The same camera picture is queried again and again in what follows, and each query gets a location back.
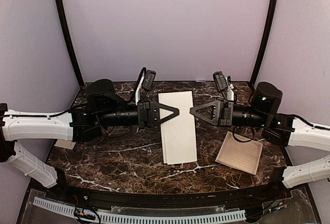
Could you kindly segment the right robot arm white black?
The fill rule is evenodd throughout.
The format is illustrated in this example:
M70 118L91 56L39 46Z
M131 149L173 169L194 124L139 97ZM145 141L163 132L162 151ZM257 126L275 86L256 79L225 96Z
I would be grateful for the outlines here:
M283 93L274 85L260 82L248 106L235 104L234 92L228 85L220 83L217 88L225 95L224 101L192 107L190 114L213 126L231 126L235 141L244 142L236 130L248 127L253 134L262 129L262 138L277 146L329 150L329 126L311 123L298 115L278 113Z

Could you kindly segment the cream paper envelope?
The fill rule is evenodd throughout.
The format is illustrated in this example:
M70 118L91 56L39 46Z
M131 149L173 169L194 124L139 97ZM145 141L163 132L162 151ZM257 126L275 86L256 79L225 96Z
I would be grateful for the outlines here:
M75 145L76 145L75 142L65 141L65 140L57 140L54 144L55 147L69 149L69 150L73 150Z

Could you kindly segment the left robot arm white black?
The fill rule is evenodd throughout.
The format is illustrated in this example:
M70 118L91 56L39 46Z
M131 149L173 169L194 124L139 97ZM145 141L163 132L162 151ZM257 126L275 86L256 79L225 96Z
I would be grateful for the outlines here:
M100 79L85 89L86 104L59 113L23 113L1 104L1 162L12 165L38 181L61 201L73 197L62 170L42 162L28 152L21 139L90 141L102 130L116 126L157 127L179 115L179 109L154 101L135 104L115 93L113 82Z

